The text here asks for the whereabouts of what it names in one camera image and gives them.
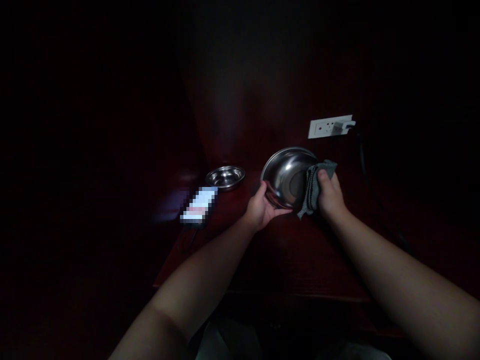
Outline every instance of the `metal bowl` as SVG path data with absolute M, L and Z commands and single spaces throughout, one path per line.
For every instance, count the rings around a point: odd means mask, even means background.
M 286 147 L 266 162 L 260 180 L 267 185 L 266 198 L 276 208 L 300 210 L 305 197 L 307 169 L 319 161 L 303 147 Z
M 222 166 L 210 171 L 205 177 L 205 182 L 212 187 L 217 187 L 219 192 L 235 190 L 244 180 L 245 170 L 240 166 Z

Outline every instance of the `phone screen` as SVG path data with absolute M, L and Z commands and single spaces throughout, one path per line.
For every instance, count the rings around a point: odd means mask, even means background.
M 207 222 L 209 211 L 212 209 L 218 187 L 200 187 L 186 209 L 180 214 L 182 224 L 202 226 Z

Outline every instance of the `bowl rim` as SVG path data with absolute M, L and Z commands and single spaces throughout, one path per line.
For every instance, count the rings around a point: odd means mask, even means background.
M 318 160 L 318 158 L 315 156 L 315 154 L 313 152 L 311 152 L 310 150 L 304 148 L 304 147 L 301 147 L 301 146 L 289 146 L 289 147 L 285 147 L 279 151 L 277 151 L 276 153 L 274 153 L 272 156 L 270 156 L 270 158 L 268 159 L 268 161 L 265 163 L 265 166 L 263 167 L 263 170 L 261 171 L 261 175 L 260 175 L 260 181 L 263 181 L 264 180 L 264 175 L 265 175 L 265 170 L 268 168 L 268 166 L 270 165 L 270 163 L 280 154 L 284 153 L 284 152 L 287 152 L 287 151 L 291 151 L 291 150 L 300 150 L 302 152 L 305 152 L 311 156 L 313 156 L 316 160 Z
M 245 177 L 245 170 L 243 169 L 243 167 L 240 167 L 240 166 L 236 166 L 236 165 L 225 165 L 225 166 L 220 166 L 220 167 L 217 167 L 216 169 L 213 169 L 212 171 L 210 171 L 206 176 L 205 176 L 205 182 L 207 183 L 208 186 L 211 186 L 213 187 L 213 185 L 209 182 L 209 177 L 210 175 L 212 175 L 213 173 L 216 173 L 220 170 L 226 170 L 226 169 L 237 169 L 237 170 L 240 170 L 240 173 L 241 173 L 241 176 L 240 178 L 231 183 L 230 185 L 222 185 L 222 186 L 215 186 L 216 188 L 218 189 L 228 189 L 228 188 L 231 188 L 232 186 L 235 186 L 237 184 L 239 184 Z

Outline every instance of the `wall outlet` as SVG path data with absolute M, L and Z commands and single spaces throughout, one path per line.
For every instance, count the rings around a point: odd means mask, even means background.
M 352 115 L 329 117 L 310 121 L 309 139 L 325 138 L 335 135 L 348 134 L 349 128 L 355 126 Z

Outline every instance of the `left hand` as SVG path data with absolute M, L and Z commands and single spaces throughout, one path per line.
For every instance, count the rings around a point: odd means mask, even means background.
M 248 201 L 248 207 L 243 215 L 255 232 L 262 230 L 274 217 L 292 212 L 291 209 L 275 209 L 265 197 L 265 191 L 267 183 L 262 181 L 256 194 Z

